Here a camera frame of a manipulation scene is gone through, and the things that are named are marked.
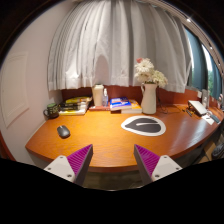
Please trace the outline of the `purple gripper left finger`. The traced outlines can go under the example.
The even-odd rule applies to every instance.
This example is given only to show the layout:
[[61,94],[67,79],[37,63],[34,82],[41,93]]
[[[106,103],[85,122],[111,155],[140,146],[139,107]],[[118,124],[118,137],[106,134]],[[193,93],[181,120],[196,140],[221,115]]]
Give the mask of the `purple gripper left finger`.
[[59,155],[46,168],[56,176],[82,186],[93,156],[93,145],[87,145],[69,156]]

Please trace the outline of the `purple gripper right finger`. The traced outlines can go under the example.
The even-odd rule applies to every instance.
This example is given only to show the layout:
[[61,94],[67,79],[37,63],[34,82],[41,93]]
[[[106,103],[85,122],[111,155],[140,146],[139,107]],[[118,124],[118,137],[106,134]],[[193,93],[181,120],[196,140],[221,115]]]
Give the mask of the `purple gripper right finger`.
[[134,145],[134,156],[144,185],[181,170],[168,155],[158,156],[137,144]]

